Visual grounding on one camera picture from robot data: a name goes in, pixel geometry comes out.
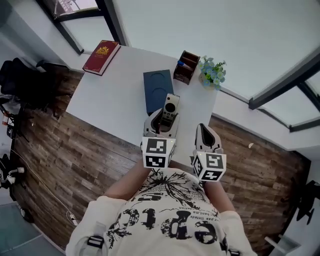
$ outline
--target strap buckle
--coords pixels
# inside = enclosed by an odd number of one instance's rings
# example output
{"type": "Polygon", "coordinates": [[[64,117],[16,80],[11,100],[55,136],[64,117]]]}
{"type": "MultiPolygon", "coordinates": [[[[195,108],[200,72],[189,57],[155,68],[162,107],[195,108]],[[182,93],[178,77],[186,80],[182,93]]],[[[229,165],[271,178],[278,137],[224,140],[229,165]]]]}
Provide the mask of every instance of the strap buckle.
{"type": "Polygon", "coordinates": [[[229,253],[231,256],[240,256],[240,252],[238,250],[235,249],[229,249],[229,253]]]}
{"type": "Polygon", "coordinates": [[[86,243],[88,246],[93,246],[102,249],[104,245],[104,238],[100,235],[90,236],[88,242],[86,243]]]}

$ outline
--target blue pen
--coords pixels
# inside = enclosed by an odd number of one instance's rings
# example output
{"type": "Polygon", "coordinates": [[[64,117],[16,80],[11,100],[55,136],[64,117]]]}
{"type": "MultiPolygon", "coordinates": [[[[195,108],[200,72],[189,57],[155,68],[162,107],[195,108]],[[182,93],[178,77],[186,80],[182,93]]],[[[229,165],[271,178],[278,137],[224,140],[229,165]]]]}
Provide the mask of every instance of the blue pen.
{"type": "Polygon", "coordinates": [[[179,65],[179,66],[182,66],[182,67],[185,67],[185,68],[187,68],[187,69],[192,70],[191,67],[189,67],[187,64],[184,64],[181,60],[178,60],[178,65],[179,65]]]}

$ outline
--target dark blue box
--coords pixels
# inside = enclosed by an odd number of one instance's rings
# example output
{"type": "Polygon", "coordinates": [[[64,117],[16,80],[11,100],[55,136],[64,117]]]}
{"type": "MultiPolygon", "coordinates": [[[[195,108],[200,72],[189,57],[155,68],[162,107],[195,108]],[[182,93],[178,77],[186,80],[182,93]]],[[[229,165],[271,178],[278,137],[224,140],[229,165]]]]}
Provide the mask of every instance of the dark blue box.
{"type": "Polygon", "coordinates": [[[174,94],[170,70],[143,73],[146,112],[153,112],[165,106],[167,94],[174,94]]]}

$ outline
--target wooden pen holder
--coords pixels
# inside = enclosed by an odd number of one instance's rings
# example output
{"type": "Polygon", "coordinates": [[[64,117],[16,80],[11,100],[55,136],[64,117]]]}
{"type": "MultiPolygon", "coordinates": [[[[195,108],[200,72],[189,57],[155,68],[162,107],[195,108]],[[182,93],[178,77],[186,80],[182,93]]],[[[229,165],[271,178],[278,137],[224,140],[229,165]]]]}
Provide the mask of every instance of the wooden pen holder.
{"type": "Polygon", "coordinates": [[[199,60],[199,56],[196,56],[184,50],[179,61],[188,65],[190,68],[177,64],[173,72],[173,78],[188,85],[197,68],[199,60]]]}

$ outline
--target wooden floor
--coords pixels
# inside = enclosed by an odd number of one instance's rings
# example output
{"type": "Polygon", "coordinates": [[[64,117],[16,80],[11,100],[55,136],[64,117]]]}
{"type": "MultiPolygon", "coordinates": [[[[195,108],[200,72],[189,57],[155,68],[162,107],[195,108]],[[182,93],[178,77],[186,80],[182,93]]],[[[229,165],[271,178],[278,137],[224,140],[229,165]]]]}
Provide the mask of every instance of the wooden floor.
{"type": "MultiPolygon", "coordinates": [[[[60,86],[62,92],[74,92],[82,77],[64,68],[57,68],[56,73],[66,77],[60,86]]],[[[30,142],[18,137],[14,150],[81,219],[88,203],[119,180],[142,156],[137,146],[66,113],[69,101],[68,96],[57,100],[58,120],[49,111],[26,111],[34,117],[22,124],[30,142]]],[[[267,255],[271,246],[264,237],[276,237],[288,219],[283,215],[288,205],[280,199],[290,196],[290,179],[305,176],[310,163],[219,119],[212,117],[209,125],[220,135],[227,154],[223,187],[242,218],[253,249],[259,255],[267,255]]],[[[30,168],[27,166],[26,189],[17,185],[14,195],[21,206],[30,209],[35,224],[64,249],[74,229],[66,218],[67,210],[30,168]]]]}

